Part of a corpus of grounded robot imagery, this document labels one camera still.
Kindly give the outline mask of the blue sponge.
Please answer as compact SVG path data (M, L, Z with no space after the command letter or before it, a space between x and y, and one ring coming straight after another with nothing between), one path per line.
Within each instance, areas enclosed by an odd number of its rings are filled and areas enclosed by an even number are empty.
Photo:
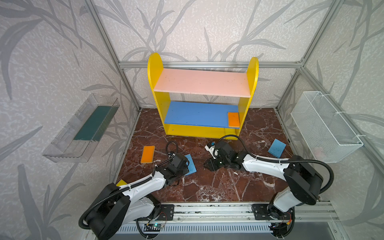
M197 172L197 169L196 169L196 166L194 164L194 161L192 159L192 156L190 154L188 155L185 155L185 157L188 159L189 161L189 165L188 165L188 173L185 174L185 176L188 176L188 175L191 175L191 174L194 174Z
M281 158L286 146L287 145L285 143L275 139L271 144L268 153L275 156L276 158Z

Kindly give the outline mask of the yellow orange sponge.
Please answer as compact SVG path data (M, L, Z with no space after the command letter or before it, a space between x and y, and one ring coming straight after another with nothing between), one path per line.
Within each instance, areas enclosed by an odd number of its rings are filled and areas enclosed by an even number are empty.
M237 112L228 112L228 127L229 128L240 128L240 118Z

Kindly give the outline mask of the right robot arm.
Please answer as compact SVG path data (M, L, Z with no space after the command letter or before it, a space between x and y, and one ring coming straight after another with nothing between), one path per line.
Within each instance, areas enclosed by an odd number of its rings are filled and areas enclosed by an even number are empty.
M288 185L283 191L276 193L263 209L253 208L255 215L273 220L289 216L293 220L294 207L300 204L315 205L319 195L334 182L333 169L322 161L306 160L297 155L290 159L264 157L251 153L247 147L237 152L225 139L226 136L223 136L217 143L205 146L205 150L212 156L204 163L206 169L211 172L227 168L261 173L281 179Z

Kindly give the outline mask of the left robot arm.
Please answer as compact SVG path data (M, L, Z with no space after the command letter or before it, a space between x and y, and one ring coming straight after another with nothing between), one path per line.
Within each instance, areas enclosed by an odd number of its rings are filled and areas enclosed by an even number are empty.
M140 218L156 217L161 203L152 193L179 181L189 173L190 160L178 150L167 152L168 159L137 181L103 188L80 216L81 229L91 230L99 240L109 240L120 227Z

